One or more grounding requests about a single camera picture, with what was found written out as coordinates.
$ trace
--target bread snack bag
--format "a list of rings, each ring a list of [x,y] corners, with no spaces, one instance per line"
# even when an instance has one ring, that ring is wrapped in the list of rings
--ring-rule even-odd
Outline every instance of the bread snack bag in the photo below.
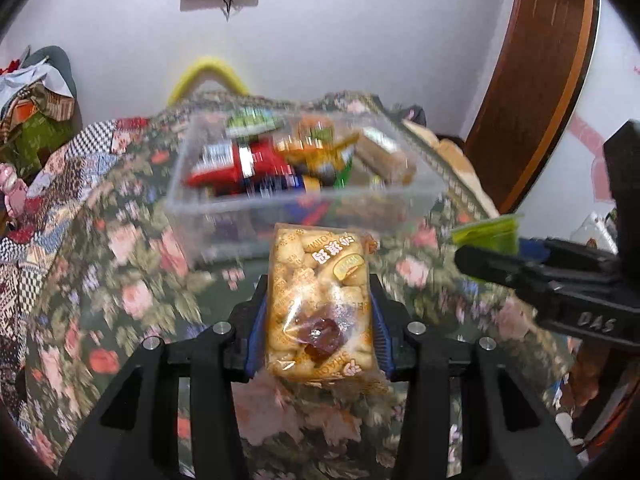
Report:
[[[270,255],[266,365],[309,383],[377,368],[367,237],[277,224]]]

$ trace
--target yellow handle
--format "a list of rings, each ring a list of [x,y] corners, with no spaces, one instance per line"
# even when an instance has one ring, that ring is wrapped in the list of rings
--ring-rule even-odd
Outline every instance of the yellow handle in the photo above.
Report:
[[[193,85],[195,79],[203,72],[213,72],[230,92],[249,95],[248,88],[228,64],[217,57],[203,57],[182,74],[180,81],[178,81],[174,91],[169,96],[168,105],[171,106],[182,99]]]

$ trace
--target bed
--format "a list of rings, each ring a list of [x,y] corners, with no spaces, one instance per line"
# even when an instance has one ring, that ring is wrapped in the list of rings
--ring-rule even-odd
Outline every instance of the bed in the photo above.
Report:
[[[51,468],[142,338],[195,336],[250,297],[266,272],[266,259],[190,271],[163,212],[190,117],[245,105],[386,113],[379,99],[361,93],[297,104],[208,92],[152,118],[91,124],[51,156],[30,187],[21,229],[0,240],[2,398]],[[409,122],[396,126],[448,191],[425,218],[382,238],[372,270],[412,314],[448,336],[497,340],[551,405],[573,362],[566,339],[539,329],[512,291],[468,280],[453,264],[450,229],[497,215],[473,167],[452,142]],[[181,399],[178,444],[189,471],[188,396]],[[403,384],[349,399],[263,372],[234,385],[244,451],[257,480],[388,478],[405,401]],[[451,409],[449,473],[455,474],[455,398]]]

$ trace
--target plastic container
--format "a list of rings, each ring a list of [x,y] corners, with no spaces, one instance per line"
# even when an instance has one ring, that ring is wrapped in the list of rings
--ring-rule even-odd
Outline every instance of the plastic container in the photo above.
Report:
[[[305,114],[279,113],[285,126],[273,134],[295,134]],[[205,189],[184,185],[197,163],[203,146],[225,140],[225,116],[194,116],[174,167],[166,202],[168,219],[190,266],[205,261],[266,256],[277,223],[359,228],[377,234],[397,232],[405,221],[426,215],[447,189],[443,179],[418,155],[418,147],[385,116],[377,114],[319,114],[335,127],[336,137],[351,130],[373,127],[393,139],[415,157],[416,173],[407,186],[366,186],[361,174],[351,175],[343,189],[284,191],[269,197],[211,197]]]

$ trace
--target snack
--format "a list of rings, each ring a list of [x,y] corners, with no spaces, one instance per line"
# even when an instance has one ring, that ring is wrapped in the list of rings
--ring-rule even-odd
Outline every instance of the snack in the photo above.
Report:
[[[355,144],[359,137],[359,132],[353,132],[335,143],[310,140],[301,141],[300,144],[284,139],[276,143],[276,150],[279,150],[297,172],[318,178],[324,186],[334,186],[336,182],[344,185],[349,176]]]
[[[287,136],[274,142],[273,147],[277,152],[281,153],[293,164],[304,162],[306,157],[322,150],[323,143],[321,140],[311,137],[295,137]]]
[[[237,188],[246,178],[292,174],[293,168],[274,151],[270,142],[238,146],[228,140],[204,146],[200,161],[185,184],[227,190]]]
[[[366,237],[276,225],[270,257],[267,368],[318,383],[374,367]]]
[[[247,107],[229,117],[225,133],[227,139],[249,142],[256,140],[260,134],[272,132],[283,125],[284,121],[273,117],[269,110]]]
[[[334,140],[334,129],[334,122],[328,117],[308,115],[298,123],[298,137],[311,137],[330,144]]]
[[[415,161],[376,128],[363,128],[356,155],[388,184],[407,185],[416,172]]]
[[[247,180],[244,191],[248,196],[268,197],[286,190],[318,191],[320,181],[312,176],[276,175],[266,176],[254,182]]]

